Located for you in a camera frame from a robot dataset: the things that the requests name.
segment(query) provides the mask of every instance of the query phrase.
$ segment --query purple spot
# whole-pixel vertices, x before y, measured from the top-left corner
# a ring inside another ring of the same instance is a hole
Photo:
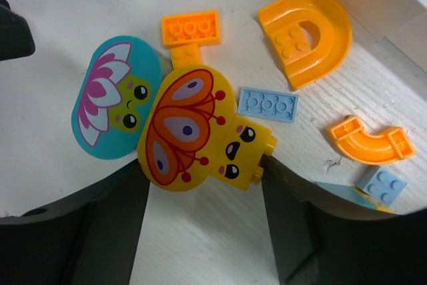
[[[180,88],[178,88],[173,94],[173,100],[182,100],[193,97],[197,93],[199,93],[204,87],[204,82],[201,78],[194,78],[185,84],[183,84]]]
[[[182,133],[186,136],[190,136],[193,133],[193,130],[190,126],[184,126],[182,128]]]

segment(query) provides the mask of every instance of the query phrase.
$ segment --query frog lily pad lego piece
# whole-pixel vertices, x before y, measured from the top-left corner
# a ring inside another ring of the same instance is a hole
[[[160,61],[143,40],[118,36],[99,46],[71,114],[79,145],[106,160],[134,150],[160,83]]]

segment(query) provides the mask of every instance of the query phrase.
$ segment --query light blue lego brick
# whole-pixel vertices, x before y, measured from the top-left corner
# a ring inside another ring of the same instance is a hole
[[[405,186],[405,181],[379,166],[372,166],[356,184],[385,206],[390,206]]]
[[[293,93],[245,87],[240,91],[238,114],[293,123],[297,104],[298,95]]]
[[[371,208],[375,210],[375,205],[370,203],[366,198],[360,195],[356,190],[351,188],[350,186],[337,185],[337,184],[329,184],[329,183],[321,183],[317,182],[316,185],[319,185],[324,190],[327,190],[334,195],[340,196],[349,202],[353,202],[355,204],[365,206],[367,208]]]

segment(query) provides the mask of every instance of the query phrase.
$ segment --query orange lego brick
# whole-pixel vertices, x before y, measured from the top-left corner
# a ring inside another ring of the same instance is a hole
[[[378,135],[370,135],[356,115],[328,128],[328,133],[344,155],[368,165],[389,164],[416,154],[401,127],[389,127]]]
[[[163,44],[168,48],[189,43],[216,45],[221,41],[218,11],[163,17],[161,32]]]
[[[190,65],[203,65],[197,43],[171,48],[171,59],[174,69]]]
[[[258,17],[294,89],[331,73],[352,42],[352,26],[336,0],[279,0]]]

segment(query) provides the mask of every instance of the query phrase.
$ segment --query orange butterfly wing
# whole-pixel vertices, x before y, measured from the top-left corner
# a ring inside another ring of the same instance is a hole
[[[147,164],[157,183],[170,185],[197,160],[195,153],[209,140],[213,87],[210,71],[196,69],[176,79],[160,98],[145,143]]]
[[[145,154],[149,170],[157,183],[167,186],[176,179],[179,172],[178,157],[152,126],[148,129]]]

